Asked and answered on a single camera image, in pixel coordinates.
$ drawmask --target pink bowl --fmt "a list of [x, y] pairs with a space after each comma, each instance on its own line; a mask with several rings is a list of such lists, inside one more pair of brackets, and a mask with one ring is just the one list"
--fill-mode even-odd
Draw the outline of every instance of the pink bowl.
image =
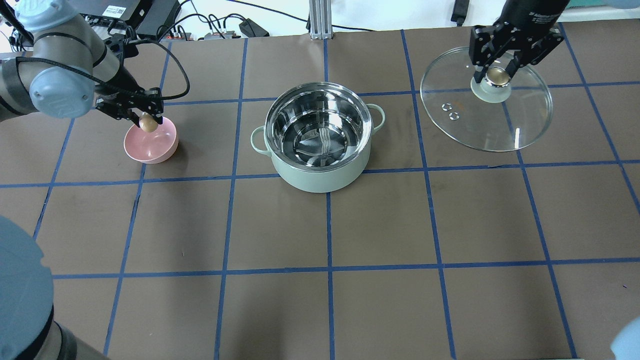
[[132, 125], [124, 136], [124, 151], [133, 160], [145, 164], [161, 163], [170, 158], [177, 148], [178, 132], [166, 117], [153, 133]]

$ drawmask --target white label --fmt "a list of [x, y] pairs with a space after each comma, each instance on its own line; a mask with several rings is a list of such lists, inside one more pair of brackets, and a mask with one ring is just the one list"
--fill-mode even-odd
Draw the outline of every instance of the white label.
[[119, 19], [122, 17], [122, 14], [126, 9], [127, 8], [123, 8], [121, 6], [109, 5], [107, 6], [107, 10], [104, 10], [104, 13], [102, 13], [102, 16], [115, 17], [116, 19]]

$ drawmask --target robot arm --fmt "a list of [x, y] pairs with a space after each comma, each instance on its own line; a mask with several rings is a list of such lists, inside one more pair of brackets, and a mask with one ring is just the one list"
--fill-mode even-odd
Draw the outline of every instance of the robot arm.
[[507, 50], [515, 50], [513, 60], [504, 69], [510, 79], [519, 68], [544, 59], [564, 40], [553, 27], [568, 3], [569, 0], [507, 0], [492, 26], [474, 26], [469, 56], [476, 66], [476, 83]]
[[[91, 110], [95, 92], [99, 95], [95, 107], [110, 117], [140, 126], [140, 117], [132, 110], [137, 108], [148, 114], [143, 115], [147, 119], [162, 123], [160, 89], [140, 87], [66, 0], [23, 0], [15, 14], [33, 33], [34, 58], [14, 58], [1, 65], [0, 121], [35, 111], [80, 117]], [[38, 59], [73, 67], [112, 87]]]

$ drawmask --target pot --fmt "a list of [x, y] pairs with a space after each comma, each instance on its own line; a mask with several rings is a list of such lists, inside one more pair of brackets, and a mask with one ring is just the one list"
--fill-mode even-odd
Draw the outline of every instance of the pot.
[[[369, 109], [382, 115], [374, 127]], [[307, 83], [282, 94], [263, 126], [251, 134], [251, 146], [269, 156], [280, 177], [312, 193], [332, 192], [353, 182], [369, 162], [371, 136], [385, 124], [378, 105], [365, 104], [346, 87]], [[266, 150], [253, 141], [264, 133]]]

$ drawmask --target power adapter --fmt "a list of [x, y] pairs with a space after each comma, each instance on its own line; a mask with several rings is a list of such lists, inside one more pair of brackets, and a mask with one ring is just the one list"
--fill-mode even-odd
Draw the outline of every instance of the power adapter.
[[240, 31], [246, 35], [248, 38], [255, 37], [268, 37], [269, 32], [265, 29], [262, 29], [260, 25], [256, 24], [255, 21], [251, 19], [245, 19], [239, 25]]

